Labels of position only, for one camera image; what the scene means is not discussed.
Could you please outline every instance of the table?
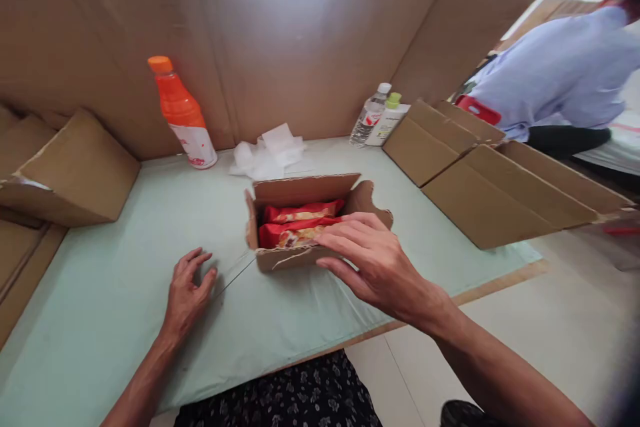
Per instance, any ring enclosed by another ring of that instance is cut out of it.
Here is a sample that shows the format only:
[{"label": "table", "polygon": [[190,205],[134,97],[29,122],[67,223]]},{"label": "table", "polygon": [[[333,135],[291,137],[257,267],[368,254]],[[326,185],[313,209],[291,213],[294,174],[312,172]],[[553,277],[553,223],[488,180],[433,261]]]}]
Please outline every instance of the table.
[{"label": "table", "polygon": [[[478,250],[379,148],[307,145],[307,175],[374,181],[411,261],[458,303],[542,270],[526,243]],[[0,425],[97,425],[160,328],[173,265],[197,246],[214,252],[219,282],[161,410],[401,325],[319,268],[262,274],[244,239],[251,182],[227,174],[232,159],[222,152],[205,171],[182,157],[146,162],[118,222],[67,234],[0,352]]]}]

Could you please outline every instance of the light blue shirt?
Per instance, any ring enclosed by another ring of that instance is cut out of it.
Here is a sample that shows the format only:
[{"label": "light blue shirt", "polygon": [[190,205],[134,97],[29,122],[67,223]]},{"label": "light blue shirt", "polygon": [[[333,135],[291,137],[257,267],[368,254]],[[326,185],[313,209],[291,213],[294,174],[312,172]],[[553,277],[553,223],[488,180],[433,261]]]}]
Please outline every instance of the light blue shirt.
[{"label": "light blue shirt", "polygon": [[626,24],[619,7],[544,23],[480,70],[469,95],[498,111],[497,127],[519,141],[558,118],[606,128],[625,109],[619,94],[640,69],[640,39]]}]

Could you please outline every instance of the green bottle cap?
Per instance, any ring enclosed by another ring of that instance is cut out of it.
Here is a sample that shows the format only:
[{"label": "green bottle cap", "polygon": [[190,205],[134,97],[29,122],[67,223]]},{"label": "green bottle cap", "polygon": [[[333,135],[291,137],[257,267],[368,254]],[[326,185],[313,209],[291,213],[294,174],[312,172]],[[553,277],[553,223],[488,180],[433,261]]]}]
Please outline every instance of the green bottle cap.
[{"label": "green bottle cap", "polygon": [[402,95],[400,95],[397,92],[392,92],[389,94],[389,98],[387,99],[387,108],[391,109],[391,110],[395,110],[398,108],[398,105],[400,105],[400,98],[402,97]]}]

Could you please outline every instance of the right hand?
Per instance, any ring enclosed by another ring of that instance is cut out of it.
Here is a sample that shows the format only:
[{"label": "right hand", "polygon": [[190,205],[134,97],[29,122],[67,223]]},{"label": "right hand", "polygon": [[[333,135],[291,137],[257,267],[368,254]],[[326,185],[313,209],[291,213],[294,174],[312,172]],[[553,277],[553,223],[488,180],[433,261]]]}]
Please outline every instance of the right hand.
[{"label": "right hand", "polygon": [[423,328],[441,320],[453,302],[439,286],[424,279],[402,250],[398,237],[373,213],[351,213],[329,226],[315,241],[352,262],[324,257],[319,267],[331,271],[364,302]]}]

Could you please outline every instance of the wooden table edge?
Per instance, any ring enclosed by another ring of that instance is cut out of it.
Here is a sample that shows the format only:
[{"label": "wooden table edge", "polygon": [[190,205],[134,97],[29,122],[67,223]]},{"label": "wooden table edge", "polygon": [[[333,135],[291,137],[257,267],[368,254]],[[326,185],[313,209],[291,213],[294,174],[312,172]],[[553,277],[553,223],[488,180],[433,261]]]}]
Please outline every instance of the wooden table edge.
[{"label": "wooden table edge", "polygon": [[[457,306],[468,304],[473,300],[478,300],[482,297],[488,296],[489,294],[494,294],[495,292],[504,290],[505,288],[513,287],[514,285],[520,284],[525,280],[530,280],[542,274],[546,274],[548,271],[549,262],[545,259],[540,259],[535,262],[531,262],[530,264],[527,264],[524,267],[519,268],[518,270],[514,270],[513,272],[509,272],[508,274],[505,274],[501,277],[489,280],[486,284],[479,285],[465,292],[462,292],[461,294],[457,294],[456,296],[452,297],[453,302]],[[305,357],[298,362],[288,364],[282,368],[292,367],[308,360],[322,357],[323,355],[330,354],[331,352],[335,352],[336,350],[351,347],[370,338],[377,337],[381,334],[386,334],[387,332],[391,332],[392,330],[396,330],[404,326],[406,326],[404,322],[400,322],[399,320],[391,320],[390,322],[378,326],[375,329],[369,330],[368,332],[355,336],[349,340],[345,340],[341,344],[323,350],[322,352],[318,352],[317,354],[313,354],[312,356]]]}]

